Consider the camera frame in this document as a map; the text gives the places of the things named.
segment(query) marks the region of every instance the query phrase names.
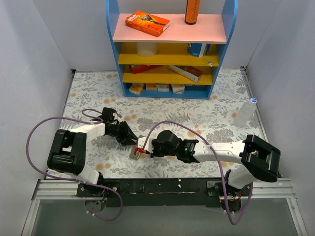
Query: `box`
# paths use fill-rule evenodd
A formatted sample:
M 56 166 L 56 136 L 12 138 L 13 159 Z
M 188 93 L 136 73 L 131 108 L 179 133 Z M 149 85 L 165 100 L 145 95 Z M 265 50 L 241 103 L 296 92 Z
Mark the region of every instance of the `box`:
M 150 70 L 162 65 L 129 65 L 130 70 L 133 74 L 137 74 L 146 70 Z
M 169 88 L 169 84 L 156 84 L 158 89 L 166 89 Z
M 171 84 L 173 94 L 183 94 L 185 91 L 185 85 L 176 85 L 176 84 Z
M 165 88 L 157 88 L 158 92 L 169 92 L 169 85 L 167 85 Z
M 131 93 L 134 93 L 134 94 L 137 94 L 137 95 L 140 95 L 141 92 L 143 90 L 143 86 L 135 86 L 135 85 L 132 85 L 130 88 L 129 88 L 129 92 Z
M 134 85 L 134 86 L 141 86 L 141 87 L 143 87 L 143 86 L 144 86 L 144 83 L 132 83 L 132 85 Z
M 155 37 L 159 37 L 169 27 L 169 24 L 169 20 L 143 11 L 136 11 L 126 18 L 126 26 Z
M 208 54 L 210 48 L 209 43 L 189 43 L 187 45 L 187 51 L 194 57 L 203 57 Z
M 148 91 L 157 91 L 158 88 L 155 84 L 146 84 L 146 90 Z
M 193 66 L 186 66 L 186 65 L 169 65 L 168 69 L 194 81 L 198 82 L 200 76 L 203 74 L 202 70 L 199 70 Z

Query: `shelf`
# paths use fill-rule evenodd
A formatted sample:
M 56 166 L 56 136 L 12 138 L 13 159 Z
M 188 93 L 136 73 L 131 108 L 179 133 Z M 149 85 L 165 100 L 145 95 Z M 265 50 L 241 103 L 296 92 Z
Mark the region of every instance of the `shelf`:
M 163 97 L 163 98 L 186 98 L 186 99 L 208 99 L 209 91 L 211 86 L 191 86 L 186 87 L 183 94 L 173 94 L 173 91 L 169 92 L 158 92 L 142 90 L 140 95 L 129 92 L 128 87 L 124 84 L 127 97 Z
M 185 23 L 185 14 L 154 14 L 170 20 L 169 28 L 160 37 L 126 26 L 125 20 L 131 14 L 119 15 L 113 37 L 114 42 L 226 43 L 220 14 L 199 14 L 195 25 Z
M 153 57 L 141 57 L 137 54 L 136 43 L 125 42 L 118 60 L 119 64 L 139 65 L 192 65 L 219 66 L 217 47 L 211 44 L 209 53 L 201 58 L 193 57 L 187 52 L 185 43 L 159 43 L 158 53 Z
M 146 84 L 183 84 L 183 85 L 212 85 L 211 67 L 197 66 L 203 71 L 198 83 L 177 74 L 167 68 L 166 65 L 153 68 L 138 74 L 132 74 L 130 67 L 125 66 L 123 76 L 124 83 L 146 83 Z

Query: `pink shelf top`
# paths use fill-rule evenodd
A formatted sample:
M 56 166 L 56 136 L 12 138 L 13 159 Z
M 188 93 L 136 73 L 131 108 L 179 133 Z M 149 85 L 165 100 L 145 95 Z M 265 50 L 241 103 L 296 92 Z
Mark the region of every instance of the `pink shelf top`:
M 130 15 L 119 15 L 113 37 L 114 42 L 226 43 L 220 14 L 199 14 L 195 25 L 187 25 L 184 14 L 154 14 L 170 20 L 169 28 L 160 37 L 154 37 L 126 26 L 126 17 Z

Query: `blue bottle cap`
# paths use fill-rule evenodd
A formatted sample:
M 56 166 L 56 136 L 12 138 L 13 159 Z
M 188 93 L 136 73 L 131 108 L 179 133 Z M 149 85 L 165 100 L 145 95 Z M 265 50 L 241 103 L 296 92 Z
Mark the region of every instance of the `blue bottle cap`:
M 257 103 L 257 99 L 256 98 L 251 98 L 251 102 L 252 103 Z

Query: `clear water bottle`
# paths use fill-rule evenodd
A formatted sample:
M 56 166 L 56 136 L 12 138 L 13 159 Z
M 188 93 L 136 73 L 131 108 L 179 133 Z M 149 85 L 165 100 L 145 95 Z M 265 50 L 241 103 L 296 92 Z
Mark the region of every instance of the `clear water bottle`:
M 256 98 L 251 98 L 249 101 L 244 103 L 236 114 L 236 117 L 233 120 L 233 123 L 237 126 L 244 126 L 246 122 L 251 118 L 256 110 Z

